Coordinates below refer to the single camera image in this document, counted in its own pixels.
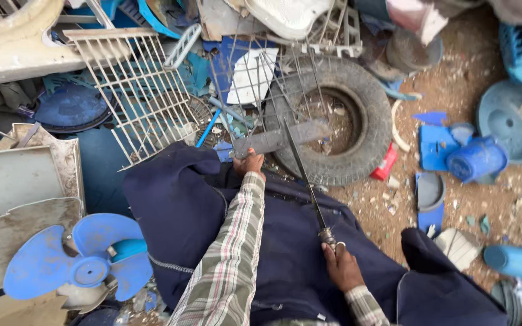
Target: broken bucket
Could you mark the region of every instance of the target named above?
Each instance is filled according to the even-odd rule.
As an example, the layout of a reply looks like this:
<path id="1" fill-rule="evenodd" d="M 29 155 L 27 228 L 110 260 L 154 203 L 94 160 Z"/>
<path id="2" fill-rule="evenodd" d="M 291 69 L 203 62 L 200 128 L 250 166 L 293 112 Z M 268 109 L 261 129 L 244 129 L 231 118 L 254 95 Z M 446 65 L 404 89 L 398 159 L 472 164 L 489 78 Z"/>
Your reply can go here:
<path id="1" fill-rule="evenodd" d="M 462 183 L 468 183 L 488 174 L 498 174 L 509 164 L 506 150 L 495 137 L 475 138 L 446 158 L 448 170 Z"/>

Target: scrap pile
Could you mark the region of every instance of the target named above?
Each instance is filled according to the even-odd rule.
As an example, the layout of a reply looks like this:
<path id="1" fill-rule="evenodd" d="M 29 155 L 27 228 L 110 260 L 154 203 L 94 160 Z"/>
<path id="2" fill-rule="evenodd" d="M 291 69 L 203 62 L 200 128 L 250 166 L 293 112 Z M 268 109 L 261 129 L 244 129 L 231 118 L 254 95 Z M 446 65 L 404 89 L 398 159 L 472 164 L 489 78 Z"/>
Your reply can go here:
<path id="1" fill-rule="evenodd" d="M 416 224 L 460 270 L 482 245 L 442 230 L 446 182 L 433 171 L 494 184 L 522 164 L 522 7 L 489 2 L 511 78 L 483 95 L 474 124 L 446 126 L 442 111 L 413 116 L 423 123 Z M 424 100 L 400 85 L 436 66 L 441 29 L 482 3 L 0 0 L 0 112 L 27 122 L 0 131 L 0 307 L 17 306 L 2 320 L 60 325 L 69 310 L 80 313 L 74 326 L 168 320 L 121 171 L 174 142 L 213 149 L 221 162 L 253 147 L 300 179 L 285 120 L 306 144 L 299 155 L 316 189 L 368 176 L 398 189 L 391 170 L 411 145 L 395 114 Z M 398 193 L 383 197 L 392 215 L 403 204 Z M 486 216 L 480 227 L 490 232 Z M 522 247 L 483 256 L 520 278 L 494 289 L 519 322 L 509 293 L 522 298 Z"/>

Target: blue plastic bucket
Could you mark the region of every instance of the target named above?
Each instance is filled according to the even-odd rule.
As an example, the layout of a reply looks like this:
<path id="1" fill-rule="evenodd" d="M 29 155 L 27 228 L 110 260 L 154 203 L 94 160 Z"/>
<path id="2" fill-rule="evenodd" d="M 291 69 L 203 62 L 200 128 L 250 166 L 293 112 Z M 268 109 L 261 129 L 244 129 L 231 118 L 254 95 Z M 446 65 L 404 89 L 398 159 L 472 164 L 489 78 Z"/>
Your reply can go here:
<path id="1" fill-rule="evenodd" d="M 522 247 L 494 245 L 485 248 L 482 257 L 496 271 L 522 278 Z"/>
<path id="2" fill-rule="evenodd" d="M 448 170 L 463 183 L 498 174 L 509 164 L 506 150 L 491 136 L 475 138 L 446 158 Z"/>

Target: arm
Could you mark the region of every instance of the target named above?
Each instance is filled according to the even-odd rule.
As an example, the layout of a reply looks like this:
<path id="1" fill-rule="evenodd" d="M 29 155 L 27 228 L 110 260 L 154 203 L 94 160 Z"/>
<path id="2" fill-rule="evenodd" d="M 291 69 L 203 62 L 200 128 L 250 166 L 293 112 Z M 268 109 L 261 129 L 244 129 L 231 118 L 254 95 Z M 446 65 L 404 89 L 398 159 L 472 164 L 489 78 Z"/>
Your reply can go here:
<path id="1" fill-rule="evenodd" d="M 364 283 L 356 257 L 346 251 L 345 244 L 338 242 L 335 253 L 326 244 L 321 244 L 321 248 L 324 250 L 330 278 L 344 293 L 356 325 L 389 326 L 390 322 L 382 308 Z"/>
<path id="2" fill-rule="evenodd" d="M 169 325 L 248 325 L 265 210 L 263 155 L 234 162 L 248 171 L 219 235 L 192 274 Z"/>

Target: plaid shirt sleeve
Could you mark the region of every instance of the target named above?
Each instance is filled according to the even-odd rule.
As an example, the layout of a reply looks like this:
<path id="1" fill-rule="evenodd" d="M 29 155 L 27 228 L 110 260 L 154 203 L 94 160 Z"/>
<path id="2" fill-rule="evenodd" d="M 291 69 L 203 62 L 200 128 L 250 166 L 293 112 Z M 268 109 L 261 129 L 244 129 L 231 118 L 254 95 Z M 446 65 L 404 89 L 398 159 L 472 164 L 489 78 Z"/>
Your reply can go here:
<path id="1" fill-rule="evenodd" d="M 265 181 L 247 172 L 169 325 L 249 325 L 264 211 Z"/>
<path id="2" fill-rule="evenodd" d="M 345 293 L 347 304 L 360 326 L 389 326 L 382 308 L 365 285 L 359 285 Z"/>

